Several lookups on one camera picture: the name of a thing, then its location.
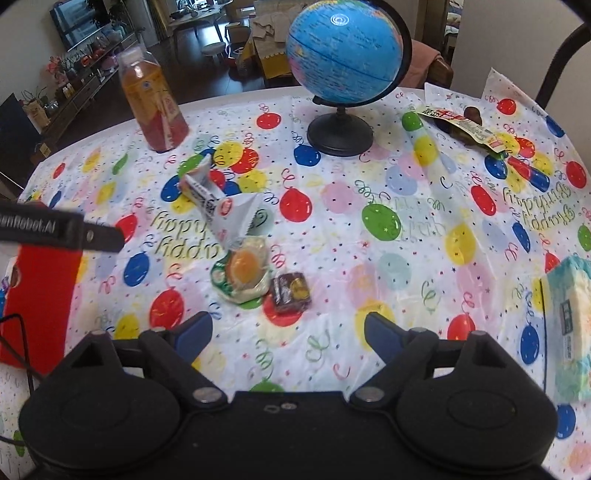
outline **pink cloth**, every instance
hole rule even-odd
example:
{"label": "pink cloth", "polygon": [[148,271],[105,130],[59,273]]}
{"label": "pink cloth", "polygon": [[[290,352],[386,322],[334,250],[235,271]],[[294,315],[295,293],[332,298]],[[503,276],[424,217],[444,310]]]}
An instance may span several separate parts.
{"label": "pink cloth", "polygon": [[437,59],[442,58],[435,48],[431,48],[424,43],[413,40],[413,60],[408,69],[408,73],[400,82],[401,87],[423,88],[427,73],[431,64]]}

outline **wall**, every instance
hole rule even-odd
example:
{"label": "wall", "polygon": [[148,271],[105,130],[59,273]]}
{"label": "wall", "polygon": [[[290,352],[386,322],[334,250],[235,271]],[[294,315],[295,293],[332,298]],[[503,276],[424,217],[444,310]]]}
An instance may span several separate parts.
{"label": "wall", "polygon": [[56,0],[18,0],[0,16],[0,103],[13,92],[18,99],[23,90],[34,94],[37,86],[45,86],[51,80],[44,72],[49,57],[64,51],[49,14],[55,3]]}
{"label": "wall", "polygon": [[[581,23],[559,0],[465,0],[452,64],[452,89],[480,97],[493,67],[534,98],[556,50]],[[588,169],[590,78],[588,44],[566,67],[547,108],[567,132]]]}

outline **birthday tablecloth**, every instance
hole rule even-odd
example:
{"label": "birthday tablecloth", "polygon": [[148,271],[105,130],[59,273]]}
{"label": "birthday tablecloth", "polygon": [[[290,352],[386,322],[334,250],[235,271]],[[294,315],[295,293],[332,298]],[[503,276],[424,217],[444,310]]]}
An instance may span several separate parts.
{"label": "birthday tablecloth", "polygon": [[[588,174],[556,122],[495,71],[482,99],[432,86],[426,97],[458,113],[477,106],[512,156],[548,175],[547,191],[500,157],[405,115],[422,102],[402,90],[354,110],[375,134],[355,158],[309,146],[308,124],[330,109],[285,96],[185,106],[190,134],[171,153],[150,151],[132,121],[40,164],[22,199],[117,224],[128,240],[119,255],[84,253],[67,350],[91,330],[134,338],[206,310],[213,339],[193,365],[230,397],[251,389],[348,396],[383,367],[363,337],[365,316],[377,311],[442,338],[485,330],[544,388],[539,279],[568,255],[589,257]],[[212,290],[209,270],[224,252],[177,188],[178,175],[208,153],[227,195],[263,193],[251,234],[267,238],[273,269],[304,273],[307,311],[278,314],[269,297],[236,306]],[[18,437],[24,374],[3,367],[0,382],[0,433]],[[586,478],[589,408],[558,413],[545,466],[561,479]],[[0,466],[18,478],[31,462],[24,449],[0,445]]]}

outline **red balloon print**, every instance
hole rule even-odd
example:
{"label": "red balloon print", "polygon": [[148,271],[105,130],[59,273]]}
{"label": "red balloon print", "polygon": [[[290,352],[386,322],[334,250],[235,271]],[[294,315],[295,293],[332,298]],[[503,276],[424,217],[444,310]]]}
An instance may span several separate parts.
{"label": "red balloon print", "polygon": [[184,301],[181,294],[173,288],[164,290],[156,297],[150,307],[150,326],[164,327],[167,330],[177,326],[183,319]]}
{"label": "red balloon print", "polygon": [[115,224],[115,227],[123,232],[125,243],[127,243],[131,240],[135,233],[135,229],[138,227],[138,218],[134,213],[132,213],[131,215],[123,217],[121,220],[119,220]]}
{"label": "red balloon print", "polygon": [[544,270],[546,271],[546,273],[548,273],[550,270],[552,270],[554,267],[556,267],[559,264],[560,264],[560,260],[556,255],[551,254],[550,252],[546,252],[546,262],[545,262],[545,267],[544,267]]}
{"label": "red balloon print", "polygon": [[472,198],[478,205],[478,208],[482,210],[482,213],[492,217],[496,213],[496,203],[488,195],[488,192],[481,186],[481,185],[474,185],[470,189],[470,193],[472,194]]}
{"label": "red balloon print", "polygon": [[278,327],[289,327],[297,322],[302,312],[278,313],[271,295],[267,295],[262,301],[262,311],[269,321]]}
{"label": "red balloon print", "polygon": [[455,317],[447,328],[448,340],[466,340],[468,334],[476,330],[476,325],[467,313],[461,313]]}
{"label": "red balloon print", "polygon": [[263,113],[256,119],[256,124],[264,129],[271,130],[281,123],[281,115],[277,113]]}
{"label": "red balloon print", "polygon": [[573,187],[582,189],[587,185],[587,174],[581,164],[570,161],[566,164],[566,176]]}
{"label": "red balloon print", "polygon": [[60,163],[57,168],[53,171],[53,178],[56,179],[61,175],[61,172],[64,171],[64,169],[66,168],[66,164],[65,163]]}
{"label": "red balloon print", "polygon": [[292,187],[281,197],[279,210],[290,222],[305,222],[312,214],[312,202],[306,194]]}
{"label": "red balloon print", "polygon": [[527,140],[527,138],[515,137],[517,143],[521,147],[519,150],[519,155],[523,158],[533,158],[535,155],[535,145],[531,140]]}
{"label": "red balloon print", "polygon": [[504,115],[513,115],[517,111],[517,104],[510,98],[504,98],[497,103],[496,109]]}
{"label": "red balloon print", "polygon": [[248,173],[258,163],[258,153],[251,148],[245,148],[242,152],[242,157],[230,169],[238,174]]}
{"label": "red balloon print", "polygon": [[226,184],[226,177],[223,176],[223,173],[221,171],[215,168],[213,170],[210,170],[209,178],[220,188],[220,190],[223,190],[224,185]]}

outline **snack package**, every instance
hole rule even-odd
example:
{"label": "snack package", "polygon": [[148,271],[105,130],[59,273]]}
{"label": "snack package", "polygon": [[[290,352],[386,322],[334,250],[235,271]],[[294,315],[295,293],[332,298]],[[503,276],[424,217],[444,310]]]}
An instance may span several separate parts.
{"label": "snack package", "polygon": [[186,173],[178,186],[195,203],[224,249],[246,236],[262,200],[260,193],[239,193],[226,197],[209,177],[210,159]]}
{"label": "snack package", "polygon": [[271,294],[279,313],[303,312],[312,302],[306,278],[299,272],[273,278]]}
{"label": "snack package", "polygon": [[450,110],[444,108],[433,108],[430,106],[421,106],[416,112],[419,115],[427,116],[429,118],[441,119],[449,122],[460,130],[464,131],[472,139],[478,143],[487,146],[495,153],[501,153],[505,151],[505,146],[493,132],[487,130],[481,125],[467,119],[465,116],[458,115]]}
{"label": "snack package", "polygon": [[232,245],[228,254],[213,264],[212,285],[233,303],[262,297],[269,291],[269,249],[260,236],[247,236]]}

